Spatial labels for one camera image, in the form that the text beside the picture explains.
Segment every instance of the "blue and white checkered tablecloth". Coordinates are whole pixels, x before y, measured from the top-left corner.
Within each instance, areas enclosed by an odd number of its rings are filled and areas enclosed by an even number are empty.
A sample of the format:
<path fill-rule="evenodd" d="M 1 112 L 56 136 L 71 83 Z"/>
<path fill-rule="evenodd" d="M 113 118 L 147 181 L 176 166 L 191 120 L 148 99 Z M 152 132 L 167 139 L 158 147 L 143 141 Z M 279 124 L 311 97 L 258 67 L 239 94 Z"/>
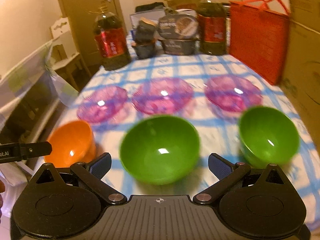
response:
<path fill-rule="evenodd" d="M 129 101 L 111 123 L 92 126 L 98 146 L 98 154 L 109 152 L 112 168 L 102 179 L 127 197 L 131 194 L 144 195 L 181 195 L 191 198 L 198 192 L 217 182 L 209 171 L 207 160 L 215 152 L 232 163 L 242 160 L 239 155 L 238 127 L 215 116 L 207 107 L 204 96 L 204 82 L 212 76 L 235 74 L 250 80 L 263 94 L 263 104 L 277 108 L 287 114 L 296 125 L 300 134 L 300 150 L 285 167 L 285 172 L 302 197 L 307 207 L 306 223 L 311 230 L 320 225 L 320 159 L 306 127 L 296 110 L 276 86 L 269 85 L 257 73 L 230 55 L 209 56 L 170 56 L 158 55 L 154 58 L 137 60 L 128 47 L 133 61 L 116 71 L 105 71 L 102 67 L 82 90 L 79 97 L 63 115 L 59 125 L 76 120 L 76 111 L 81 101 L 95 90 L 107 85 L 125 88 Z M 144 118 L 130 103 L 132 93 L 146 80 L 158 77 L 180 77 L 194 89 L 193 105 L 179 115 L 190 121 L 201 138 L 201 159 L 195 170 L 182 180 L 164 186 L 151 186 L 133 179 L 122 167 L 119 160 L 119 146 L 126 131 Z"/>

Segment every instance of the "brown door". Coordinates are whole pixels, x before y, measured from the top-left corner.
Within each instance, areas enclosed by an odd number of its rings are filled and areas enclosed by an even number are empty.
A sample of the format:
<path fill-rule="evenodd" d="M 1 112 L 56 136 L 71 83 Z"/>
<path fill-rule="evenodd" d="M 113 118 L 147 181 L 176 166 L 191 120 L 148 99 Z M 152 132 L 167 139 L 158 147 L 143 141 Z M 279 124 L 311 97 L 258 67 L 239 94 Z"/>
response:
<path fill-rule="evenodd" d="M 72 33 L 78 43 L 80 53 L 88 66 L 99 64 L 101 56 L 93 35 L 93 25 L 97 14 L 89 11 L 97 11 L 100 6 L 100 0 L 60 0 L 61 10 L 70 20 Z M 109 11 L 116 15 L 117 12 L 115 0 L 108 3 Z"/>

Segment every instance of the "bolt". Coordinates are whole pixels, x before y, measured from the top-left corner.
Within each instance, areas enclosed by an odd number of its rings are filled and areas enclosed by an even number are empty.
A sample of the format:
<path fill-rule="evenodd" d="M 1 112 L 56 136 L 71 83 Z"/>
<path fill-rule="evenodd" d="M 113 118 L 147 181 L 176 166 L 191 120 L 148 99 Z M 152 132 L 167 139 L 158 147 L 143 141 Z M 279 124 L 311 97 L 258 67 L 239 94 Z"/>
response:
<path fill-rule="evenodd" d="M 197 200 L 199 201 L 209 201 L 211 199 L 211 196 L 209 194 L 206 194 L 206 193 L 201 193 L 201 194 L 198 194 L 196 196 Z"/>
<path fill-rule="evenodd" d="M 124 196 L 120 193 L 113 193 L 111 195 L 109 195 L 109 200 L 113 201 L 113 202 L 118 202 L 124 199 Z"/>

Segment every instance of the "red tote bag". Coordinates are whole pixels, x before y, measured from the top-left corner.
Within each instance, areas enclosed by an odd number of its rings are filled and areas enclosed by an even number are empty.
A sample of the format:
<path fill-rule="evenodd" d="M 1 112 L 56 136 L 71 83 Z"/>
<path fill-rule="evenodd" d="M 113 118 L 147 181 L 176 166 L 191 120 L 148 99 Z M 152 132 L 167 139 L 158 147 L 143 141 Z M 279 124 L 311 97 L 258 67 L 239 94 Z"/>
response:
<path fill-rule="evenodd" d="M 262 1 L 260 6 L 248 4 Z M 279 82 L 284 67 L 289 11 L 277 0 L 286 14 L 270 10 L 273 0 L 230 1 L 231 40 L 229 53 L 257 72 L 271 85 Z"/>

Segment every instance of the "white chair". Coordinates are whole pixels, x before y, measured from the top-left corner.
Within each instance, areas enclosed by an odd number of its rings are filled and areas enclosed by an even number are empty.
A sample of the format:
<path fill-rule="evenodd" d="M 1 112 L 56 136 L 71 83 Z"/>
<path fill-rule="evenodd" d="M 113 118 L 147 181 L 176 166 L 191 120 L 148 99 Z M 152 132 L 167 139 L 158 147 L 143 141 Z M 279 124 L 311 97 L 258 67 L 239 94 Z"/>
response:
<path fill-rule="evenodd" d="M 53 46 L 62 45 L 67 56 L 65 59 L 55 62 L 52 69 L 62 78 L 66 79 L 68 77 L 71 85 L 79 91 L 79 87 L 72 75 L 74 70 L 84 68 L 89 77 L 92 75 L 81 54 L 77 51 L 68 18 L 57 20 L 50 29 L 53 36 Z"/>

